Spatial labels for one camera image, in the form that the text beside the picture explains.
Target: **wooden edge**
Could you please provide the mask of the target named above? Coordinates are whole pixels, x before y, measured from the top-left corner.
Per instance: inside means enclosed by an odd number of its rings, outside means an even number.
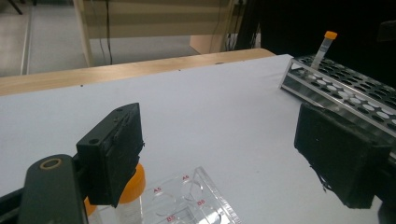
[[[146,61],[141,63],[124,63],[27,76],[1,77],[0,96],[29,91],[43,91],[62,87],[87,85],[128,77],[141,77],[179,69],[206,66],[217,63],[232,63],[271,56],[275,56],[275,54],[266,49],[245,49],[222,53]]]

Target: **floor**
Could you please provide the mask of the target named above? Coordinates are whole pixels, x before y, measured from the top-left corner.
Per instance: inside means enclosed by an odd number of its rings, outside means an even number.
[[[0,2],[0,77],[29,75],[87,67],[73,5],[68,0]],[[112,38],[113,63],[131,63],[198,54],[189,36]],[[96,65],[109,64],[106,40],[91,40]]]

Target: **red label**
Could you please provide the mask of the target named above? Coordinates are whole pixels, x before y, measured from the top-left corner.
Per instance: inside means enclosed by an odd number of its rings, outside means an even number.
[[[168,221],[168,222],[171,222],[173,220],[175,220],[175,216],[170,216],[170,217],[166,218],[166,221]]]
[[[204,204],[204,203],[205,203],[205,200],[201,200],[201,201],[198,201],[198,202],[197,202],[198,206],[201,206],[201,205]]]

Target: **test tube rack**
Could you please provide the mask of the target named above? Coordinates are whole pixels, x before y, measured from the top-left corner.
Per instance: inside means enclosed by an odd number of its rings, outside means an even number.
[[[396,90],[327,58],[313,69],[314,57],[290,59],[279,88],[396,144]],[[395,148],[389,162],[396,166]]]

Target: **black cable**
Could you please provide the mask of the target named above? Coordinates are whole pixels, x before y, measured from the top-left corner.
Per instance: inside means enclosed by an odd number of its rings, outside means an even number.
[[[110,64],[113,64],[113,56],[111,54],[111,46],[110,46],[110,16],[108,15],[108,0],[106,0],[106,37],[107,37],[108,53],[110,54]]]
[[[213,37],[215,36],[215,32],[219,27],[219,23],[220,23],[220,12],[221,12],[221,0],[219,0],[219,11],[218,11],[218,24],[216,24],[215,30],[213,30],[213,34],[212,34],[212,38],[210,40],[210,49],[209,49],[209,53],[211,53],[212,51],[212,44],[213,44]]]
[[[101,37],[102,32],[101,32],[100,25],[99,25],[98,15],[96,13],[96,5],[93,2],[93,0],[91,0],[91,7],[92,7],[93,15],[95,16],[96,27],[98,29],[100,50],[102,51],[103,60],[104,60],[105,64],[107,64],[105,51],[103,50],[103,45],[102,45],[102,37]]]
[[[238,1],[238,14],[236,15],[236,23],[235,27],[233,29],[233,39],[232,39],[232,44],[230,47],[230,50],[233,50],[236,44],[236,29],[238,28],[238,23],[239,23],[239,16],[241,15],[241,10],[242,10],[242,5],[244,4],[243,0]]]

